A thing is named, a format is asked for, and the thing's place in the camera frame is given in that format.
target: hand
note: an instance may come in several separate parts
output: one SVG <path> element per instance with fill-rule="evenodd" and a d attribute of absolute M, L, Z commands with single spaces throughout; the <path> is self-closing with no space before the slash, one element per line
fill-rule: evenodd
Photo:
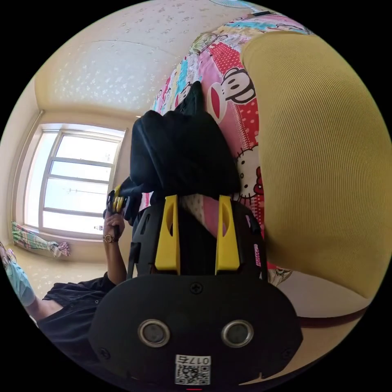
<path fill-rule="evenodd" d="M 103 225 L 103 235 L 111 235 L 114 238 L 114 227 L 118 226 L 118 238 L 120 238 L 125 229 L 124 218 L 122 214 L 111 215 L 106 212 L 105 223 Z"/>
<path fill-rule="evenodd" d="M 3 267 L 7 268 L 7 265 L 9 263 L 9 258 L 7 256 L 7 251 L 3 247 L 2 243 L 0 243 L 0 256 L 1 256 L 1 261 L 3 263 Z"/>

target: fan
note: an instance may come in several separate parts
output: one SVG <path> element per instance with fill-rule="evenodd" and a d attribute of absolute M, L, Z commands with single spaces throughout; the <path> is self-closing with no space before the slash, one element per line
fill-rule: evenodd
<path fill-rule="evenodd" d="M 251 5 L 248 5 L 245 1 L 240 0 L 210 0 L 211 2 L 219 5 L 223 5 L 225 7 L 231 8 L 252 8 Z"/>

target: pink cartoon blanket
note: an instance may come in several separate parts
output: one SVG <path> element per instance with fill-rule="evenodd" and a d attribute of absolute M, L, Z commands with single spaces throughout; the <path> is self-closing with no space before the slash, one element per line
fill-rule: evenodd
<path fill-rule="evenodd" d="M 159 91 L 152 110 L 164 114 L 175 109 L 186 97 L 190 85 L 199 80 L 206 110 L 218 123 L 240 173 L 242 189 L 233 195 L 249 207 L 264 229 L 263 182 L 258 164 L 258 107 L 252 81 L 240 62 L 241 47 L 258 34 L 291 30 L 311 34 L 301 24 L 284 15 L 237 18 L 217 30 L 204 33 L 174 69 Z M 150 195 L 144 194 L 140 209 L 149 206 Z M 183 198 L 183 206 L 216 236 L 218 202 L 202 195 Z M 290 271 L 269 265 L 275 284 Z"/>

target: yellow cushion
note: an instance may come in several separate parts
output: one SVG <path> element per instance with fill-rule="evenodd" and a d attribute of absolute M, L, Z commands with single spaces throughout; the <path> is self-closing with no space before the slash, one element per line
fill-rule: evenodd
<path fill-rule="evenodd" d="M 392 147 L 376 103 L 316 35 L 266 33 L 241 59 L 258 101 L 268 261 L 373 297 L 392 253 Z"/>

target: window frame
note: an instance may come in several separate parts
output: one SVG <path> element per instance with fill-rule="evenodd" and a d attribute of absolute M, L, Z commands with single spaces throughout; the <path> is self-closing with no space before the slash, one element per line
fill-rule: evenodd
<path fill-rule="evenodd" d="M 104 129 L 109 129 L 112 131 L 121 132 L 122 137 L 116 136 L 116 135 L 104 134 L 104 133 L 100 133 L 100 132 L 86 131 L 86 129 L 91 129 L 91 128 L 101 128 L 101 129 L 104 128 Z M 104 184 L 108 184 L 108 191 L 110 192 L 113 189 L 115 175 L 116 175 L 116 168 L 117 168 L 117 163 L 118 163 L 118 157 L 120 155 L 122 142 L 124 140 L 125 135 L 127 134 L 127 131 L 128 131 L 128 128 L 118 129 L 118 128 L 113 128 L 113 127 L 109 127 L 106 125 L 99 126 L 99 125 L 89 125 L 89 124 L 65 124 L 65 123 L 45 123 L 45 122 L 39 123 L 36 130 L 33 132 L 33 137 L 30 140 L 30 142 L 32 142 L 33 139 L 35 139 L 33 142 L 33 144 L 34 144 L 33 151 L 31 150 L 29 157 L 27 157 L 27 154 L 25 154 L 23 157 L 21 157 L 21 159 L 23 160 L 22 165 L 23 166 L 28 165 L 28 170 L 27 170 L 27 175 L 25 177 L 23 190 L 20 188 L 18 189 L 18 192 L 22 191 L 21 211 L 19 212 L 19 216 L 22 218 L 22 225 L 24 227 L 26 227 L 27 229 L 34 231 L 38 234 L 46 234 L 46 235 L 50 235 L 50 236 L 58 237 L 58 238 L 73 238 L 73 239 L 82 240 L 82 241 L 101 240 L 102 239 L 101 234 L 71 232 L 71 231 L 51 229 L 48 227 L 44 227 L 44 225 L 43 225 L 43 212 L 44 211 L 58 212 L 58 213 L 69 214 L 69 215 L 102 217 L 102 214 L 99 214 L 99 213 L 60 210 L 60 209 L 53 209 L 53 208 L 44 207 L 47 181 L 50 178 L 58 178 L 58 179 L 76 180 L 76 181 L 89 182 L 89 183 L 104 183 Z M 33 160 L 34 160 L 34 156 L 36 154 L 37 148 L 38 148 L 39 143 L 41 141 L 42 135 L 47 134 L 47 133 L 56 133 L 57 136 L 56 136 L 55 141 L 53 142 L 48 160 L 45 165 L 44 174 L 42 177 L 39 207 L 38 207 L 38 227 L 36 227 L 36 226 L 31 226 L 26 223 L 26 211 L 25 211 L 25 209 L 26 209 L 25 204 L 26 203 L 25 203 L 25 200 L 26 200 L 26 194 L 28 192 L 28 179 L 30 177 L 30 171 L 31 171 Z M 110 164 L 110 163 L 101 163 L 101 162 L 81 160 L 81 159 L 56 157 L 58 148 L 59 148 L 61 141 L 62 141 L 62 138 L 64 136 L 90 138 L 90 139 L 94 139 L 94 140 L 104 140 L 107 142 L 116 142 L 117 148 L 116 148 L 113 163 Z M 57 175 L 50 174 L 52 163 L 56 162 L 56 161 L 57 162 L 72 162 L 72 163 L 75 162 L 75 163 L 80 163 L 80 164 L 90 164 L 90 165 L 95 165 L 95 166 L 110 167 L 111 171 L 110 171 L 109 180 L 108 181 L 90 180 L 90 179 L 85 179 L 85 178 L 74 178 L 74 177 L 57 176 Z"/>

